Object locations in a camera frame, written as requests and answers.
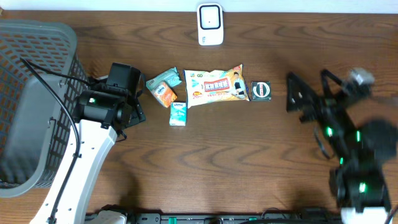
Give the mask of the yellow wet wipes pack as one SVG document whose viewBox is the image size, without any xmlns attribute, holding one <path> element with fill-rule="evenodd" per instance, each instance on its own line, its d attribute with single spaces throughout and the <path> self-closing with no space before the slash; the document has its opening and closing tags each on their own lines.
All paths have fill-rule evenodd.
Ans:
<svg viewBox="0 0 398 224">
<path fill-rule="evenodd" d="M 243 64 L 227 71 L 183 70 L 183 74 L 187 108 L 220 101 L 250 100 L 243 77 Z"/>
</svg>

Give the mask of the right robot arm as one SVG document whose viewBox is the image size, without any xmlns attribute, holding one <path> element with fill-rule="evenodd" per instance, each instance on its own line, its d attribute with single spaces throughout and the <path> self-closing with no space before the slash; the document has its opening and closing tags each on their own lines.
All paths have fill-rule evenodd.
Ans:
<svg viewBox="0 0 398 224">
<path fill-rule="evenodd" d="M 382 172 L 383 163 L 397 157 L 397 126 L 373 119 L 356 126 L 347 109 L 371 97 L 375 79 L 363 68 L 354 68 L 342 80 L 329 70 L 320 72 L 319 95 L 293 72 L 287 74 L 288 112 L 301 111 L 301 123 L 316 121 L 314 136 L 327 159 L 337 157 L 329 186 L 343 223 L 392 223 L 392 207 Z"/>
</svg>

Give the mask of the teal Kleenex tissue pack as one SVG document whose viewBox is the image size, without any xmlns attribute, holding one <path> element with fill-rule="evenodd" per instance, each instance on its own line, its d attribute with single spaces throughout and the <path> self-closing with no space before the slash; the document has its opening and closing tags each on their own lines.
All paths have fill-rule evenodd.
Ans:
<svg viewBox="0 0 398 224">
<path fill-rule="evenodd" d="M 187 104 L 183 102 L 173 102 L 170 105 L 171 126 L 185 126 L 187 122 Z"/>
</svg>

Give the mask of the orange tissue pack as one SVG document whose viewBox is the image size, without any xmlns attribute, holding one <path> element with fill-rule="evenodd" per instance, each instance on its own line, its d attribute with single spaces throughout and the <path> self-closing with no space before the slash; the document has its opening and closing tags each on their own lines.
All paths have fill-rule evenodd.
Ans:
<svg viewBox="0 0 398 224">
<path fill-rule="evenodd" d="M 166 82 L 160 82 L 151 93 L 165 108 L 168 108 L 177 99 L 177 95 Z"/>
</svg>

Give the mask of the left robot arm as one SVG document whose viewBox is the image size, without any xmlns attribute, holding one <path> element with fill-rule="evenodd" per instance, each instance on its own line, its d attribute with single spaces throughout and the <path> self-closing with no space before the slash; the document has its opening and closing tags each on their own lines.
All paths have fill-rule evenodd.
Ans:
<svg viewBox="0 0 398 224">
<path fill-rule="evenodd" d="M 113 63 L 93 79 L 67 113 L 71 134 L 53 184 L 32 223 L 84 223 L 96 180 L 110 149 L 128 127 L 145 120 L 138 97 L 144 74 Z"/>
</svg>

